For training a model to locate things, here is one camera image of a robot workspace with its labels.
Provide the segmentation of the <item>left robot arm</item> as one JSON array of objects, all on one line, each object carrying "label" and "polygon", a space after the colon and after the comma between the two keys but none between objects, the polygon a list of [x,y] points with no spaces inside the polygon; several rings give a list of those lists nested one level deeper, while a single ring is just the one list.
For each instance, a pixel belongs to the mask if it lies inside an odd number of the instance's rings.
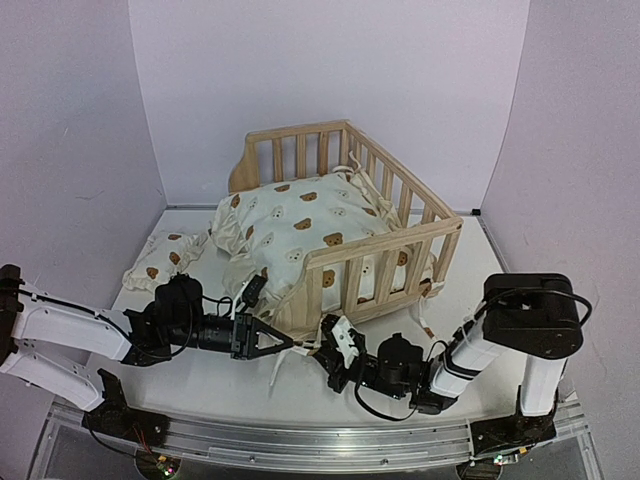
[{"label": "left robot arm", "polygon": [[101,310],[51,296],[25,282],[13,264],[1,268],[1,371],[61,396],[80,409],[95,410],[96,421],[114,437],[134,428],[134,415],[108,398],[107,374],[92,374],[48,344],[86,351],[120,364],[148,367],[188,349],[253,360],[293,347],[293,340],[245,312],[254,278],[225,315],[204,311],[206,297],[194,278],[178,274],[156,288],[144,310]]}]

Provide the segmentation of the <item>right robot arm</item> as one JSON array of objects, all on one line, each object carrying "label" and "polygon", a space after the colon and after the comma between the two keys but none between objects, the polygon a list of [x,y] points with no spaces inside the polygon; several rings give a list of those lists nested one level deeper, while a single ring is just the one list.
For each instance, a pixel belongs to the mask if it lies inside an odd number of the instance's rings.
[{"label": "right robot arm", "polygon": [[370,354],[365,337],[346,317],[328,315],[324,339],[314,359],[328,375],[328,387],[342,392],[354,385],[356,402],[369,414],[389,421],[361,396],[368,388],[394,400],[407,398],[412,413],[439,415],[466,388],[509,351],[526,357],[517,395],[503,433],[524,443],[555,410],[559,382],[569,357],[583,345],[583,328],[593,313],[568,277],[557,273],[499,273],[489,276],[475,312],[443,342],[442,352],[424,350],[395,333]]}]

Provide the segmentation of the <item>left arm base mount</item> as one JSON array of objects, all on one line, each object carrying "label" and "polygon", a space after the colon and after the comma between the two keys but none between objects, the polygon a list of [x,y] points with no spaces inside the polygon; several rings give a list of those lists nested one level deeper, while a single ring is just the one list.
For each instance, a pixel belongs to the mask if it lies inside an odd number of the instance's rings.
[{"label": "left arm base mount", "polygon": [[100,368],[101,403],[83,415],[82,426],[94,433],[127,441],[137,441],[149,447],[164,445],[170,419],[167,415],[131,407],[120,379]]}]

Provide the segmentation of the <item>aluminium front rail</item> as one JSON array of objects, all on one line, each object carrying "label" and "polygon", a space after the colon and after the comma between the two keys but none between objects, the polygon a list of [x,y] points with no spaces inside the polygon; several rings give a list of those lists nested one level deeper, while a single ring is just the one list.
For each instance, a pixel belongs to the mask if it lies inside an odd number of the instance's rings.
[{"label": "aluminium front rail", "polygon": [[[535,447],[575,440],[579,458],[598,464],[593,439],[579,401],[561,403],[554,440]],[[54,449],[62,447],[63,428],[80,434],[82,411],[54,400],[41,431],[31,474],[44,473]],[[469,420],[423,420],[371,426],[293,426],[199,419],[169,414],[160,451],[185,459],[271,470],[364,471],[427,468],[468,460],[474,452]]]}]

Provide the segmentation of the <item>bear print cushion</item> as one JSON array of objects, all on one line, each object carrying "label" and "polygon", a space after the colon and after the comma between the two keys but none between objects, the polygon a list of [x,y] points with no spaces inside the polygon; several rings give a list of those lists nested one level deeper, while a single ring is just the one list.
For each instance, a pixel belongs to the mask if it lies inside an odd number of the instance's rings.
[{"label": "bear print cushion", "polygon": [[[253,312],[273,324],[278,303],[301,279],[308,253],[325,247],[381,236],[401,228],[397,210],[377,191],[358,164],[338,166],[321,177],[279,182],[224,199],[210,224],[213,244],[230,255],[222,275],[226,293],[235,297],[255,275],[266,279]],[[364,256],[358,303],[373,300],[376,274],[381,273],[382,253]],[[323,267],[322,313],[339,310],[343,296],[345,262]],[[270,386],[288,353],[309,355],[319,345],[319,326],[301,335],[297,318],[291,326],[275,329],[296,338],[298,345],[278,355]]]}]

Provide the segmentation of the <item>small bear print pillow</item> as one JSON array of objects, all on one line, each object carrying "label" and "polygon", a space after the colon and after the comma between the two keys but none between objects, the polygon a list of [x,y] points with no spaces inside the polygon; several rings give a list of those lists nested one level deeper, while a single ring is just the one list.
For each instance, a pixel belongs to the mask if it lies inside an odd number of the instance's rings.
[{"label": "small bear print pillow", "polygon": [[124,272],[122,286],[153,293],[198,260],[207,239],[206,232],[160,231],[150,236],[134,266]]}]

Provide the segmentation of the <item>wooden pet bed frame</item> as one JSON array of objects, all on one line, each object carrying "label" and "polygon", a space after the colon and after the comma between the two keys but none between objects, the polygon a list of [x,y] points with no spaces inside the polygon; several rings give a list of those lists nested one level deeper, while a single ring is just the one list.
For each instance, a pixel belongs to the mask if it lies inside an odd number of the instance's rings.
[{"label": "wooden pet bed frame", "polygon": [[[338,166],[358,164],[375,188],[397,210],[401,228],[373,238],[311,251],[301,279],[275,308],[273,328],[297,318],[301,335],[320,327],[328,314],[360,324],[438,294],[462,230],[463,221],[398,159],[351,122],[336,120],[251,132],[229,178],[229,194],[279,182],[321,177]],[[382,253],[373,300],[358,303],[364,256]],[[345,262],[340,309],[322,313],[323,267]]]}]

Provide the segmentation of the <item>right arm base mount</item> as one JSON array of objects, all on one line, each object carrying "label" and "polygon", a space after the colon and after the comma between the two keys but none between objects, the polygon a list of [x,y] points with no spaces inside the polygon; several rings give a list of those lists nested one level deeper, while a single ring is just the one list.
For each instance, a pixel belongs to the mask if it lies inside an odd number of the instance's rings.
[{"label": "right arm base mount", "polygon": [[470,424],[472,456],[484,458],[521,447],[533,447],[556,436],[556,406],[542,416],[525,416],[520,408],[509,416],[474,421]]}]

